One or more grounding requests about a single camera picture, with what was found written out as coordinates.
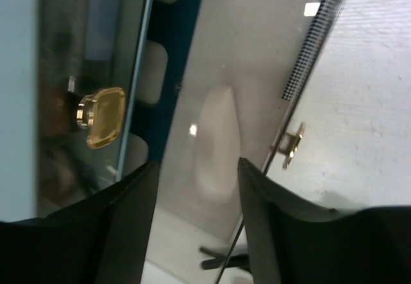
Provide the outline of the teal makeup organizer box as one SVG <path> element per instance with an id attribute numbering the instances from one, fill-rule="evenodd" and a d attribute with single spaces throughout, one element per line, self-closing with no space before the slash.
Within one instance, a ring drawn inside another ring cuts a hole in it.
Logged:
<path id="1" fill-rule="evenodd" d="M 200 3 L 152 1 L 122 177 L 164 157 Z M 39 217 L 39 9 L 39 0 L 1 0 L 3 222 Z"/>

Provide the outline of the white round powder puff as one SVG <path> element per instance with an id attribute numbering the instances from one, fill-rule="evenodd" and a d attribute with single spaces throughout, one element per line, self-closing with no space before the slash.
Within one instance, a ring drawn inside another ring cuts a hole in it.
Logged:
<path id="1" fill-rule="evenodd" d="M 225 203 L 238 180 L 240 129 L 232 88 L 220 86 L 208 93 L 197 123 L 195 180 L 207 200 Z"/>

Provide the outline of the black kabuki brush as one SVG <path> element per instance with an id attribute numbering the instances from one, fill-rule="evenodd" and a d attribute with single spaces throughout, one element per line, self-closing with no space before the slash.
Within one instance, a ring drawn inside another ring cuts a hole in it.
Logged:
<path id="1" fill-rule="evenodd" d="M 201 269 L 205 271 L 219 268 L 225 259 L 224 254 L 216 252 L 204 246 L 199 247 L 198 251 L 204 255 L 211 257 L 211 259 L 203 260 L 200 263 Z M 243 271 L 251 273 L 249 255 L 247 253 L 232 254 L 231 257 L 229 258 L 229 261 L 226 267 L 227 268 L 238 268 Z"/>

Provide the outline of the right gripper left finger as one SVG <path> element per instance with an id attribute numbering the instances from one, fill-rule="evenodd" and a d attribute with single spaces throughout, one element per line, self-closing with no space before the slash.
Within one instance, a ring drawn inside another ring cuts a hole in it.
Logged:
<path id="1" fill-rule="evenodd" d="M 2 283 L 139 283 L 159 163 L 44 218 L 1 224 Z"/>

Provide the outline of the clear acrylic drawer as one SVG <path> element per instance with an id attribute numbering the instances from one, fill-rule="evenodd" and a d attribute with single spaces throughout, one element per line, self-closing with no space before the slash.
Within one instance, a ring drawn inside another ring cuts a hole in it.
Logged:
<path id="1" fill-rule="evenodd" d="M 180 283 L 213 283 L 199 247 L 225 251 L 241 220 L 238 184 L 225 203 L 195 180 L 197 123 L 211 89 L 232 88 L 240 157 L 264 167 L 293 91 L 312 65 L 339 0 L 201 0 L 164 152 L 151 263 Z"/>

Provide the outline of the clear acrylic box door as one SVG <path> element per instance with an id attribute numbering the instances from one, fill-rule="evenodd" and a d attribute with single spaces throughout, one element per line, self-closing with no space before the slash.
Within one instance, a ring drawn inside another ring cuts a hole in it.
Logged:
<path id="1" fill-rule="evenodd" d="M 39 0 L 37 216 L 123 175 L 153 0 Z"/>

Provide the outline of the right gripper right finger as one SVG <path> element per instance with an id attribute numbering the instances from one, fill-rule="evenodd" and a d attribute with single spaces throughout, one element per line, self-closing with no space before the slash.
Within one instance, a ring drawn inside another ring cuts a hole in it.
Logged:
<path id="1" fill-rule="evenodd" d="M 310 202 L 238 161 L 255 283 L 409 283 L 410 208 L 351 211 Z"/>

